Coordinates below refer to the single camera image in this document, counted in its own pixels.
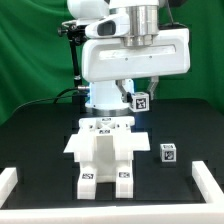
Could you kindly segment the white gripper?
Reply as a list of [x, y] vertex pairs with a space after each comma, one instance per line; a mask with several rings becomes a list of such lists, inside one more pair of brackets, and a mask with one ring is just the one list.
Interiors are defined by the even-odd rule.
[[161, 30], [151, 45], [126, 47], [122, 38], [88, 40], [82, 52], [82, 76], [88, 82], [116, 80], [124, 103], [131, 93], [121, 79], [151, 77], [147, 87], [155, 97], [158, 76], [186, 73], [190, 68], [189, 30]]

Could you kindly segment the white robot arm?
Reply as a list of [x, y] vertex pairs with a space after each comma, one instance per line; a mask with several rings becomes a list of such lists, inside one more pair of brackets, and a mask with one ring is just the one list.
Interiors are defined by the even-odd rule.
[[[153, 88], [164, 75], [190, 68], [189, 30], [161, 30], [158, 11], [168, 0], [67, 0], [72, 23], [84, 29], [82, 76], [89, 83], [86, 106], [101, 113], [147, 111]], [[150, 77], [148, 92], [133, 80]]]

